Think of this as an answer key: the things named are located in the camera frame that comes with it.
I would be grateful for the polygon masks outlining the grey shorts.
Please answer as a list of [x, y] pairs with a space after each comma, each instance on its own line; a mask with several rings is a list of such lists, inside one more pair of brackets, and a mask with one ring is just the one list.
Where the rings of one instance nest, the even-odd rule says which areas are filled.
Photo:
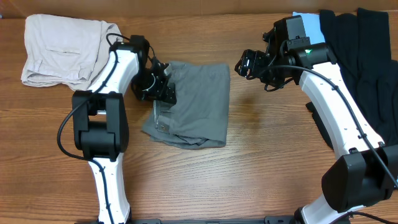
[[230, 69], [225, 63], [193, 65], [171, 61], [174, 105], [155, 101], [142, 130], [157, 142], [181, 149], [226, 145]]

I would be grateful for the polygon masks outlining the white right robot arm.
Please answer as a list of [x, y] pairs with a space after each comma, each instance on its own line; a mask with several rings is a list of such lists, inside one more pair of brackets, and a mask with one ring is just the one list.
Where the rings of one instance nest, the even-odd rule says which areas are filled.
[[266, 91], [294, 82], [310, 98], [336, 161], [322, 177], [322, 194], [293, 215], [266, 223], [348, 223], [364, 207], [388, 200], [397, 189], [397, 147], [387, 146], [350, 95], [326, 43], [313, 44], [300, 15], [283, 18], [262, 36], [265, 52], [245, 50], [235, 66]]

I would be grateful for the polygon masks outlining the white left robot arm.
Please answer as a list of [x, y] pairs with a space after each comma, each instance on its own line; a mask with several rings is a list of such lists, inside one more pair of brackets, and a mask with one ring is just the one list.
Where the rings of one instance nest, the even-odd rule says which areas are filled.
[[125, 37], [109, 46], [109, 59], [97, 81], [72, 96], [74, 141], [95, 178], [99, 200], [97, 223], [132, 223], [123, 179], [123, 155], [129, 143], [124, 94], [132, 89], [138, 100], [176, 104], [168, 64], [155, 56], [142, 35]]

